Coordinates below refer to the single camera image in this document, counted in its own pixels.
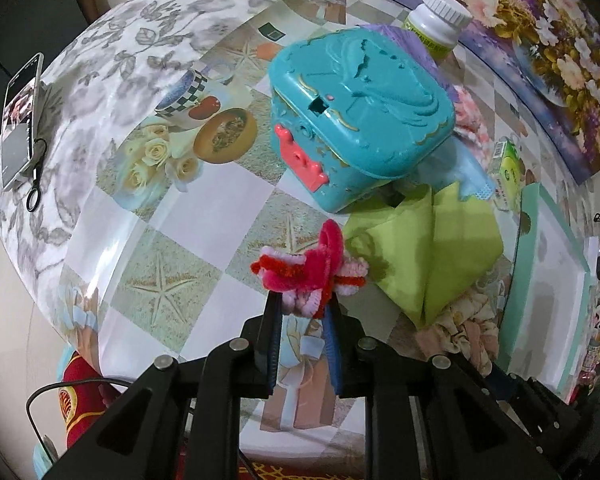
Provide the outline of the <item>red pink pipe-cleaner flower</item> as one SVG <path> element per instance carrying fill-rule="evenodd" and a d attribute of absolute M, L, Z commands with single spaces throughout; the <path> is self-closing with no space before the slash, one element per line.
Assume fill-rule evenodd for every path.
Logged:
<path fill-rule="evenodd" d="M 313 248 L 288 254 L 263 246 L 250 270 L 266 290 L 282 296 L 284 315 L 324 318 L 332 296 L 352 296 L 365 285 L 368 263 L 347 253 L 339 224 L 329 219 Z"/>

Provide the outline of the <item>floral pink scrunchie cloth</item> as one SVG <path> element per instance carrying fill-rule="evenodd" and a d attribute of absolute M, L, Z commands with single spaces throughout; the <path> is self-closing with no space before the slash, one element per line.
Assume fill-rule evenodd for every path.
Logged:
<path fill-rule="evenodd" d="M 470 288 L 440 312 L 434 322 L 419 330 L 415 340 L 426 358 L 461 354 L 478 373 L 491 374 L 498 358 L 498 326 L 488 296 Z"/>

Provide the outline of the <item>green microfiber cloth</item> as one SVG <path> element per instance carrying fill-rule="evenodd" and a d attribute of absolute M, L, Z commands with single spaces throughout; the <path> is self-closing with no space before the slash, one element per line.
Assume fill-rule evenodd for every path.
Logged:
<path fill-rule="evenodd" d="M 355 203 L 343 228 L 351 255 L 370 265 L 372 281 L 421 330 L 503 255 L 494 209 L 460 197 L 454 182 L 436 192 L 421 184 L 391 205 L 372 196 Z"/>

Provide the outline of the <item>pink white knitted cloth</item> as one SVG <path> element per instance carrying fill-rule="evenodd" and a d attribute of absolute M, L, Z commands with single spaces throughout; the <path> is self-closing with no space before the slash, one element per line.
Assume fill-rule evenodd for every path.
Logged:
<path fill-rule="evenodd" d="M 488 154 L 492 141 L 480 108 L 464 86 L 454 84 L 453 89 L 456 93 L 454 133 L 468 148 Z"/>

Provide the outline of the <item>purple wipes packet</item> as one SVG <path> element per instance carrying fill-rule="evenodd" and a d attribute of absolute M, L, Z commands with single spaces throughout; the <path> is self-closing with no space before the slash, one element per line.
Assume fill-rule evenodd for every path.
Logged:
<path fill-rule="evenodd" d="M 362 28 L 378 32 L 381 36 L 390 39 L 403 51 L 411 55 L 423 68 L 427 70 L 436 70 L 438 68 L 437 63 L 434 62 L 434 58 L 422 43 L 422 40 L 411 30 L 386 24 L 366 24 L 362 25 Z"/>

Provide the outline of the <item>white green-rimmed shallow box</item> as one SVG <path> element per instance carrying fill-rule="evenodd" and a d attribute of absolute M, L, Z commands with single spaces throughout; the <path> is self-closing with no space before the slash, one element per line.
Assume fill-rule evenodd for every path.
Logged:
<path fill-rule="evenodd" d="M 583 243 L 562 211 L 542 184 L 526 186 L 498 367 L 538 380 L 567 402 L 583 358 L 591 285 Z"/>

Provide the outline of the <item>red plush toy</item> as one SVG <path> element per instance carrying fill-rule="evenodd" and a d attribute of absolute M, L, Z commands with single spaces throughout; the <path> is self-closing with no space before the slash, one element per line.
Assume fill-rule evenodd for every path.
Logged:
<path fill-rule="evenodd" d="M 102 378 L 71 346 L 60 359 L 58 382 Z M 58 389 L 61 416 L 66 426 L 66 445 L 71 448 L 106 409 L 117 400 L 120 392 L 104 382 L 63 386 Z"/>

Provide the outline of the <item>green tissue packet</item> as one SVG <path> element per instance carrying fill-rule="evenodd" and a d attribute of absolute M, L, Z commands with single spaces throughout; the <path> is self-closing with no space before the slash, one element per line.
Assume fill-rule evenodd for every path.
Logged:
<path fill-rule="evenodd" d="M 494 202 L 498 209 L 520 211 L 524 175 L 516 146 L 506 136 L 494 145 L 488 175 L 494 183 Z"/>

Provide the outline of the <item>teal plastic treasure box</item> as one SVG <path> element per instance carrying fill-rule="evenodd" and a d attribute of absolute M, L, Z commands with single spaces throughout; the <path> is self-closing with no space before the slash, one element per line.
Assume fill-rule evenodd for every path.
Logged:
<path fill-rule="evenodd" d="M 406 177 L 455 126 L 434 77 L 366 28 L 283 48 L 268 79 L 272 149 L 328 212 Z"/>

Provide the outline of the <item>smartphone on stand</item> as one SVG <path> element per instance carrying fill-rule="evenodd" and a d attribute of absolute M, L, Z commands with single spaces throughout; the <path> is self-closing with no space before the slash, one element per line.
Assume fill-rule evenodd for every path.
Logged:
<path fill-rule="evenodd" d="M 30 183 L 27 211 L 38 208 L 40 182 L 47 141 L 38 135 L 42 97 L 46 88 L 41 79 L 44 54 L 35 53 L 8 82 L 1 118 L 1 176 L 4 191 Z"/>

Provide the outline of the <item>white green-label pill bottle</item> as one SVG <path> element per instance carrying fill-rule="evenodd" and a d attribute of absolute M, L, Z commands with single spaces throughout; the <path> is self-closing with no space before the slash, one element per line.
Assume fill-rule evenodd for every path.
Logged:
<path fill-rule="evenodd" d="M 403 27 L 414 32 L 440 63 L 453 51 L 471 21 L 471 13 L 456 0 L 422 0 L 407 15 Z"/>

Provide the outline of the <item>floral painting canvas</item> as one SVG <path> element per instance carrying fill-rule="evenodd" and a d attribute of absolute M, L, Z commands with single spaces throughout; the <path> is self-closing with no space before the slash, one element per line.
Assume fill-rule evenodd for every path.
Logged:
<path fill-rule="evenodd" d="M 422 0 L 394 0 L 414 9 Z M 550 136 L 579 183 L 600 171 L 600 24 L 582 0 L 456 0 L 460 42 Z"/>

